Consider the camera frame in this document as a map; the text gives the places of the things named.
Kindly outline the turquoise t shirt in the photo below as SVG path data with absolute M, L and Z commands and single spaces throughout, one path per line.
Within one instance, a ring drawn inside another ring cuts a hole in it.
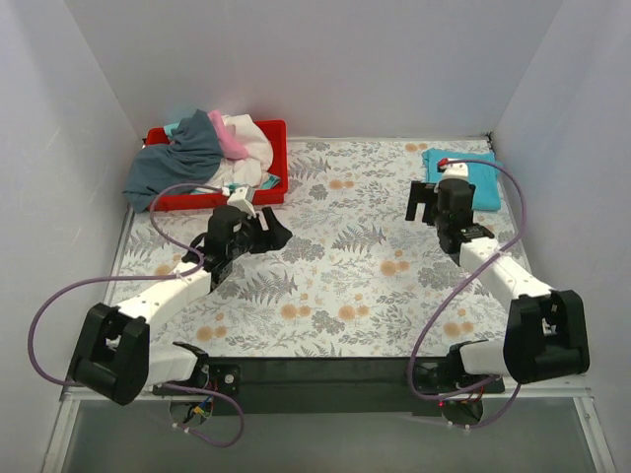
M 443 159 L 449 160 L 478 160 L 495 163 L 493 153 L 468 154 L 452 152 L 440 149 L 428 149 L 422 153 L 422 159 L 426 168 L 425 181 L 438 183 L 442 174 L 438 171 L 438 162 Z M 476 189 L 473 195 L 473 210 L 496 212 L 501 208 L 500 193 L 498 190 L 499 171 L 493 167 L 481 164 L 467 164 L 469 182 Z

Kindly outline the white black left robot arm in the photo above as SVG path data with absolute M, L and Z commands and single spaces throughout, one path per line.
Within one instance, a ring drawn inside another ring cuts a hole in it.
M 70 361 L 70 378 L 119 405 L 162 384 L 190 392 L 205 387 L 210 378 L 207 354 L 182 342 L 154 344 L 152 330 L 214 292 L 237 258 L 281 250 L 292 236 L 269 207 L 253 215 L 234 206 L 216 208 L 206 231 L 192 240 L 168 278 L 123 302 L 88 310 Z

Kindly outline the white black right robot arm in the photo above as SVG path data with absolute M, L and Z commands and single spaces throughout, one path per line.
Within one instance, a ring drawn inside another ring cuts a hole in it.
M 494 234 L 474 223 L 474 185 L 447 178 L 414 181 L 405 218 L 419 205 L 422 221 L 437 231 L 441 250 L 475 279 L 507 312 L 503 339 L 453 345 L 436 362 L 415 364 L 413 382 L 431 392 L 469 387 L 487 376 L 521 384 L 582 374 L 591 363 L 585 309 L 574 291 L 557 291 L 502 252 Z

